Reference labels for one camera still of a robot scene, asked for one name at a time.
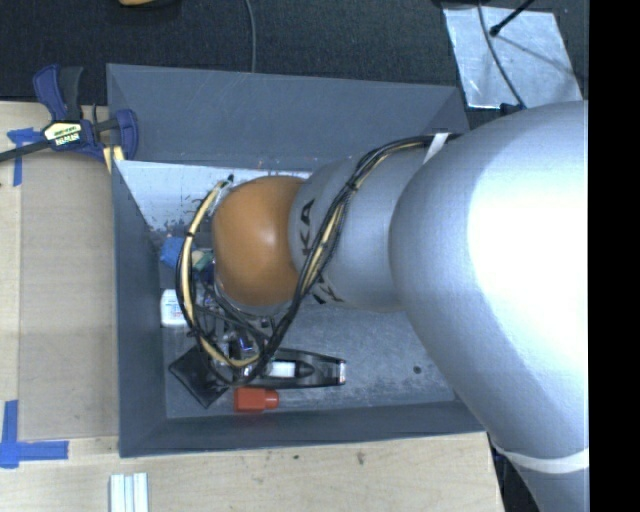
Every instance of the blue clamp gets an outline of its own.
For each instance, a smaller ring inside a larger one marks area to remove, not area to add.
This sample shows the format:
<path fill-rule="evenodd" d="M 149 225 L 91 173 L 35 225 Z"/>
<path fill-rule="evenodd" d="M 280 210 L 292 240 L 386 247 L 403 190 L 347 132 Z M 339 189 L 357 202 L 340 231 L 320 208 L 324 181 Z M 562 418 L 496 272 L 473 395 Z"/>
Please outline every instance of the blue clamp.
<path fill-rule="evenodd" d="M 52 145 L 55 151 L 74 151 L 104 162 L 104 144 L 101 143 L 89 121 L 82 119 L 82 109 L 78 104 L 78 85 L 84 69 L 81 67 L 63 68 L 51 64 L 38 71 L 33 77 L 33 88 L 42 103 L 51 114 L 51 121 L 73 121 L 82 126 L 82 143 Z M 135 156 L 138 149 L 137 120 L 132 110 L 116 112 L 120 128 L 120 145 L 126 158 Z"/>
<path fill-rule="evenodd" d="M 105 145 L 100 142 L 98 134 L 116 128 L 120 132 L 120 146 L 125 158 L 134 158 L 138 149 L 138 122 L 132 110 L 118 110 L 115 118 L 100 123 L 95 119 L 93 123 L 83 119 L 78 104 L 78 85 L 83 71 L 81 67 L 62 68 L 58 64 L 51 64 L 35 74 L 33 88 L 38 101 L 51 114 L 51 123 L 40 132 L 38 141 L 0 153 L 0 162 L 50 148 L 54 151 L 73 151 L 104 163 Z M 20 184 L 21 174 L 19 164 L 19 169 L 14 171 L 14 184 Z"/>
<path fill-rule="evenodd" d="M 2 442 L 0 443 L 0 468 L 15 469 L 22 461 L 68 459 L 69 441 L 19 442 L 18 401 L 4 404 Z"/>

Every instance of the black wire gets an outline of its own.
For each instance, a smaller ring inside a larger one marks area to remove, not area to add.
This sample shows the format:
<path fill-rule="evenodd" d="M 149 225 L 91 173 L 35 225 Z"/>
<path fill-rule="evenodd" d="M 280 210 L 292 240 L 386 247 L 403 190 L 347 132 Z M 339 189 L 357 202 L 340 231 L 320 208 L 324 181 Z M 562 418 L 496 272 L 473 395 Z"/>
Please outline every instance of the black wire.
<path fill-rule="evenodd" d="M 251 24 L 251 72 L 256 72 L 256 20 L 253 16 L 253 8 L 250 0 L 244 0 L 244 5 L 249 13 L 249 23 Z"/>
<path fill-rule="evenodd" d="M 194 304 L 193 305 L 194 310 L 198 310 L 199 312 L 203 313 L 205 316 L 206 315 L 210 315 L 210 316 L 215 316 L 216 318 L 219 318 L 221 320 L 224 320 L 225 322 L 235 325 L 237 327 L 242 327 L 243 329 L 247 329 L 249 332 L 251 332 L 251 334 L 253 334 L 254 336 L 264 336 L 263 333 L 261 333 L 260 331 L 258 331 L 257 329 L 253 328 L 249 323 L 237 319 L 237 318 L 231 318 L 229 316 L 225 316 L 221 313 L 216 313 L 215 311 L 212 311 L 211 309 L 205 307 L 205 306 L 201 306 L 200 304 Z M 211 335 L 211 331 L 207 332 L 207 336 L 206 338 L 208 339 L 209 336 Z"/>
<path fill-rule="evenodd" d="M 522 11 L 526 10 L 527 7 L 529 7 L 533 2 L 535 2 L 535 0 L 527 0 L 520 7 L 518 7 L 515 11 L 513 11 L 511 14 L 509 14 L 509 16 L 507 16 L 505 19 L 503 19 L 500 23 L 497 23 L 496 25 L 491 27 L 489 29 L 489 34 L 492 37 L 497 36 L 504 27 L 506 27 L 509 23 L 511 23 L 511 20 L 513 20 L 517 16 L 519 16 L 520 13 Z"/>
<path fill-rule="evenodd" d="M 516 90 L 516 88 L 514 87 L 513 83 L 511 82 L 511 80 L 507 76 L 507 73 L 505 72 L 504 68 L 502 67 L 502 63 L 500 62 L 500 59 L 498 58 L 498 54 L 496 53 L 496 49 L 493 47 L 493 42 L 491 41 L 491 36 L 489 35 L 489 32 L 487 31 L 487 24 L 486 24 L 485 19 L 484 19 L 484 13 L 482 12 L 482 1 L 481 0 L 478 0 L 478 15 L 480 16 L 480 25 L 482 25 L 482 34 L 484 35 L 484 39 L 487 42 L 487 46 L 489 47 L 489 51 L 491 52 L 491 55 L 493 56 L 493 61 L 496 63 L 496 66 L 498 66 L 498 70 L 500 71 L 500 74 L 502 75 L 502 78 L 504 79 L 504 81 L 506 82 L 507 86 L 511 90 L 511 94 L 513 94 L 514 97 L 516 98 L 516 100 L 518 101 L 518 104 L 520 105 L 520 107 L 527 108 L 527 105 L 525 104 L 524 100 L 518 94 L 518 91 Z"/>

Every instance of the cable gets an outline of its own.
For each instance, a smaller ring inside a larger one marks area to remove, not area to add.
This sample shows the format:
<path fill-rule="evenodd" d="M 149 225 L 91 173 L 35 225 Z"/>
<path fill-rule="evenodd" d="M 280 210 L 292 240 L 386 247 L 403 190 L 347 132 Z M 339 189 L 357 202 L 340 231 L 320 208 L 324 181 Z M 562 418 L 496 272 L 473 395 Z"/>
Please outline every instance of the cable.
<path fill-rule="evenodd" d="M 484 19 L 484 13 L 482 12 L 482 0 L 478 0 L 478 15 L 480 17 L 480 25 L 482 25 L 482 34 L 484 35 L 484 39 L 487 42 L 487 46 L 489 47 L 489 51 L 491 52 L 491 55 L 493 56 L 493 61 L 496 63 L 496 66 L 498 66 L 498 70 L 500 71 L 500 74 L 502 75 L 502 78 L 504 79 L 504 81 L 506 82 L 507 86 L 511 90 L 511 94 L 513 94 L 513 96 L 518 101 L 518 104 L 522 108 L 527 108 L 527 105 L 525 104 L 524 100 L 518 94 L 518 91 L 516 91 L 516 88 L 514 87 L 513 83 L 509 79 L 509 77 L 507 76 L 507 73 L 505 72 L 504 68 L 502 67 L 502 63 L 500 62 L 500 59 L 498 58 L 498 54 L 496 53 L 496 50 L 493 47 L 493 42 L 491 41 L 491 36 L 489 35 L 489 32 L 487 30 L 487 24 L 486 24 L 485 19 Z"/>
<path fill-rule="evenodd" d="M 529 7 L 533 2 L 535 2 L 535 0 L 527 0 L 520 7 L 518 7 L 515 11 L 513 11 L 511 14 L 509 14 L 509 16 L 507 16 L 505 19 L 503 19 L 500 23 L 498 23 L 498 24 L 494 25 L 493 27 L 491 27 L 489 29 L 489 34 L 491 34 L 492 37 L 497 36 L 504 27 L 506 27 L 509 23 L 511 23 L 511 20 L 513 20 L 516 17 L 520 16 L 520 13 L 525 11 L 527 9 L 527 7 Z"/>
<path fill-rule="evenodd" d="M 251 72 L 256 72 L 256 20 L 253 16 L 253 8 L 250 0 L 244 0 L 244 5 L 249 13 L 249 23 L 251 24 Z"/>
<path fill-rule="evenodd" d="M 239 318 L 236 315 L 232 315 L 233 318 L 228 318 L 214 311 L 209 311 L 198 304 L 194 304 L 193 302 L 193 297 L 196 295 L 195 283 L 191 270 L 191 247 L 193 245 L 193 236 L 202 222 L 206 211 L 212 204 L 214 204 L 222 188 L 226 186 L 228 182 L 218 182 L 216 184 L 214 189 L 202 201 L 196 211 L 196 214 L 189 226 L 185 241 L 182 245 L 182 250 L 176 267 L 176 292 L 180 308 L 183 311 L 187 323 L 191 327 L 192 332 L 195 334 L 198 342 L 204 350 L 212 358 L 227 365 L 234 373 L 236 379 L 227 379 L 222 376 L 220 372 L 215 370 L 212 365 L 209 365 L 209 368 L 216 377 L 229 385 L 241 386 L 250 383 L 262 373 L 264 368 L 275 355 L 275 352 L 280 347 L 285 334 L 289 330 L 289 327 L 293 323 L 293 320 L 300 309 L 303 299 L 311 291 L 331 260 L 331 257 L 338 245 L 348 206 L 353 195 L 362 186 L 362 183 L 370 173 L 389 155 L 403 149 L 428 146 L 432 141 L 433 136 L 402 139 L 375 149 L 367 153 L 358 161 L 353 174 L 333 199 L 320 227 L 318 228 L 318 232 L 311 244 L 309 254 L 307 255 L 302 269 L 300 270 L 296 289 L 287 311 L 278 322 L 274 322 L 274 318 L 270 319 L 272 333 L 271 336 L 269 336 L 269 339 L 266 340 L 266 344 L 264 346 L 260 343 L 262 336 L 264 336 L 263 333 L 257 331 L 247 320 Z M 222 307 L 225 313 L 229 314 L 219 301 L 216 302 Z M 254 343 L 258 349 L 258 354 L 241 360 L 231 359 L 226 356 L 215 342 L 209 342 L 209 338 L 211 337 L 213 330 L 208 330 L 208 328 L 204 328 L 201 325 L 199 316 L 195 314 L 195 311 L 212 314 L 214 316 L 221 317 L 223 321 L 227 321 L 230 324 L 246 328 L 247 331 L 250 331 L 255 337 Z M 249 374 L 245 374 L 244 369 L 254 363 L 255 365 L 251 368 Z"/>

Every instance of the blue tape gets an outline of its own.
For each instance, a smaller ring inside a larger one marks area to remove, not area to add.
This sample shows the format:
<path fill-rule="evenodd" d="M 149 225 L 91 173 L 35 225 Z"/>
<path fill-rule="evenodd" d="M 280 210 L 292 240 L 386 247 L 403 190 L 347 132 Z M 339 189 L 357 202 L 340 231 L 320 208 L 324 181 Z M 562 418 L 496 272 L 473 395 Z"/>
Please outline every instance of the blue tape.
<path fill-rule="evenodd" d="M 18 401 L 4 404 L 2 442 L 0 442 L 0 468 L 15 469 L 22 461 L 64 460 L 69 458 L 69 441 L 18 441 Z"/>
<path fill-rule="evenodd" d="M 33 128 L 23 128 L 21 130 L 11 130 L 7 132 L 7 136 L 11 139 L 17 148 L 24 144 L 31 144 L 33 142 L 40 142 L 44 140 L 42 134 Z M 15 160 L 13 166 L 13 186 L 17 187 L 22 185 L 22 158 L 18 157 Z"/>
<path fill-rule="evenodd" d="M 184 238 L 181 236 L 168 237 L 160 249 L 160 261 L 170 268 L 176 268 L 182 244 L 184 244 Z"/>

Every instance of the red cap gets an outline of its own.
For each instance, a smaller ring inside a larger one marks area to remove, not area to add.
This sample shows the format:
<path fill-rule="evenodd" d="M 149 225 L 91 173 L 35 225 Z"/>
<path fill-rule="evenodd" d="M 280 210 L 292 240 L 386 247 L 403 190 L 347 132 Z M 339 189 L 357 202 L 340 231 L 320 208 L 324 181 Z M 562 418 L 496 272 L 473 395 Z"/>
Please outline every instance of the red cap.
<path fill-rule="evenodd" d="M 275 409 L 280 403 L 278 392 L 264 388 L 236 388 L 233 391 L 233 409 L 236 412 L 261 412 Z"/>

